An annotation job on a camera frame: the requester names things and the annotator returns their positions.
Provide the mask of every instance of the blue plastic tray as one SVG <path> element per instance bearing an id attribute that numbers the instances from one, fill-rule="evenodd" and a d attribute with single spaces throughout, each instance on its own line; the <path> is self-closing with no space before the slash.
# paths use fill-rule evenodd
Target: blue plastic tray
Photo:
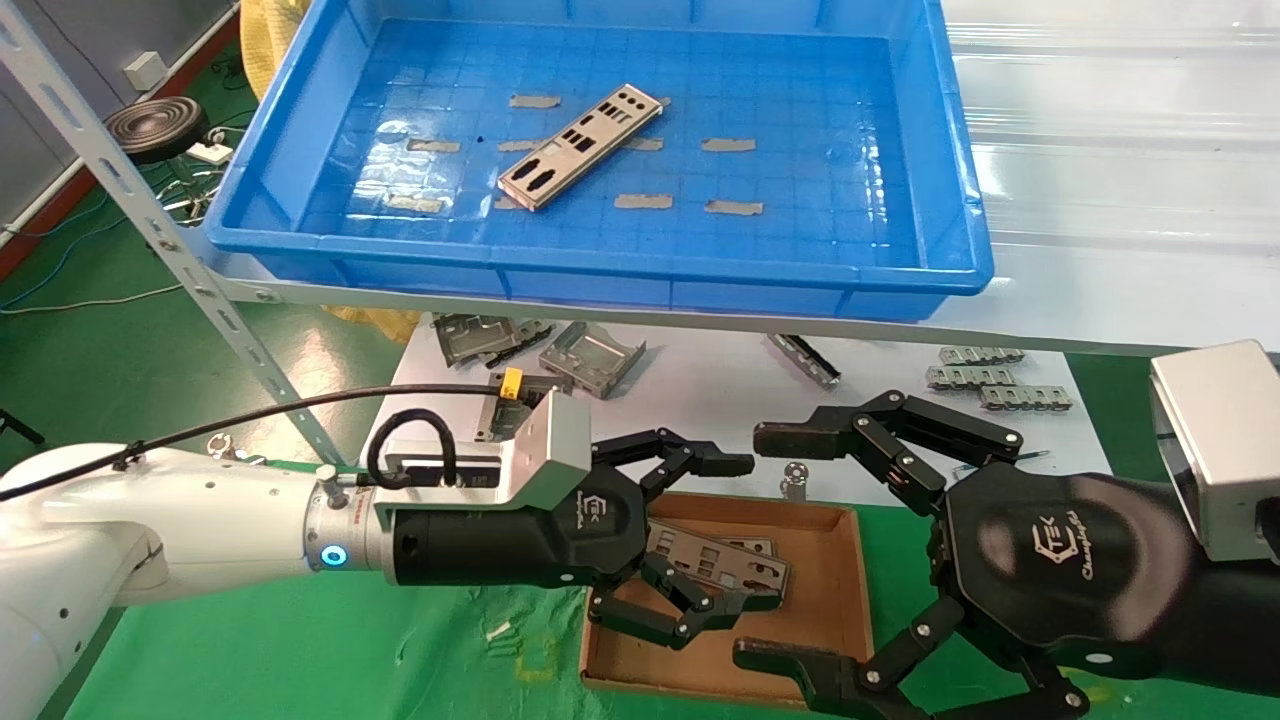
<path id="1" fill-rule="evenodd" d="M 660 151 L 614 152 L 536 214 L 494 206 L 522 156 L 499 143 L 623 82 L 669 99 L 640 133 Z M 287 279 L 591 305 L 916 320 L 992 275 L 932 0 L 317 0 L 205 228 Z"/>

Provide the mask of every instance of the metal shelf rack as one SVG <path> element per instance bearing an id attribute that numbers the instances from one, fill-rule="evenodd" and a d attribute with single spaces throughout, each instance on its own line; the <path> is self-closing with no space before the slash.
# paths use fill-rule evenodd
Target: metal shelf rack
<path id="1" fill-rule="evenodd" d="M 1162 1 L 1176 26 L 1152 26 L 1160 14 L 1144 4 L 1133 9 L 1133 29 L 1117 32 L 1123 18 L 1108 15 L 1106 27 L 1082 24 L 1096 17 L 1094 0 L 1074 19 L 1043 8 L 1012 10 L 1004 0 L 948 0 L 998 275 L 982 295 L 951 299 L 933 319 L 913 325 L 534 305 L 279 281 L 252 258 L 214 250 L 198 228 L 180 228 L 164 213 L 13 0 L 0 0 L 0 61 L 280 402 L 296 400 L 297 391 L 237 302 L 1123 354 L 1256 337 L 1280 351 L 1274 322 L 1280 215 L 1257 191 L 1280 184 L 1280 169 L 1267 160 L 1280 150 L 1280 97 L 1242 79 L 1272 76 L 1280 36 L 1257 27 L 1244 9 L 1242 27 L 1215 3 L 1204 3 L 1198 17 L 1180 0 L 1153 0 Z M 1174 54 L 1192 46 L 1187 59 Z M 1176 92 L 1158 94 L 1155 79 Z M 1023 95 L 1010 95 L 1010 87 Z M 1212 88 L 1204 92 L 1211 101 L 1196 88 Z M 1199 195 L 1179 195 L 1187 184 Z M 1215 215 L 1219 208 L 1224 213 Z M 289 419 L 324 461 L 342 461 L 310 411 Z"/>

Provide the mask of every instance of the yellow connector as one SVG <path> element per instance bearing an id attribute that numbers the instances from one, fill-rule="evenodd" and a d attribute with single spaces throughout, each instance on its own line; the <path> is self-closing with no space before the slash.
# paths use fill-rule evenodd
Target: yellow connector
<path id="1" fill-rule="evenodd" d="M 520 383 L 525 379 L 525 372 L 520 368 L 507 368 L 507 373 L 502 375 L 502 387 L 498 388 L 498 397 L 503 400 L 516 400 L 520 395 Z"/>

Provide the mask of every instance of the yellow bag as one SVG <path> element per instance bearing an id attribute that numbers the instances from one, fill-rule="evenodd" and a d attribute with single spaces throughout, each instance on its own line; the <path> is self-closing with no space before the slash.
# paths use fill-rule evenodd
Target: yellow bag
<path id="1" fill-rule="evenodd" d="M 244 74 L 259 100 L 275 77 L 276 68 L 298 32 L 311 0 L 243 0 L 241 3 L 241 56 Z M 421 313 L 410 310 L 371 310 L 325 305 L 325 310 L 352 323 L 369 323 L 388 338 L 404 345 Z"/>

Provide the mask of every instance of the green mat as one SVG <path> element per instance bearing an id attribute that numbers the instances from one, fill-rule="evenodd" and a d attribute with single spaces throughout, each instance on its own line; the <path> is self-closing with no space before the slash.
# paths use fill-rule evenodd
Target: green mat
<path id="1" fill-rule="evenodd" d="M 928 523 L 859 511 L 883 642 L 933 600 Z M 128 720 L 527 717 L 767 720 L 792 712 L 582 688 L 581 589 L 396 588 L 326 573 L 129 609 L 69 717 Z M 503 623 L 512 628 L 490 643 Z M 1275 719 L 1280 701 L 1164 680 L 1074 673 L 1089 717 Z M 952 639 L 906 692 L 927 710 L 1011 694 L 1020 682 Z"/>

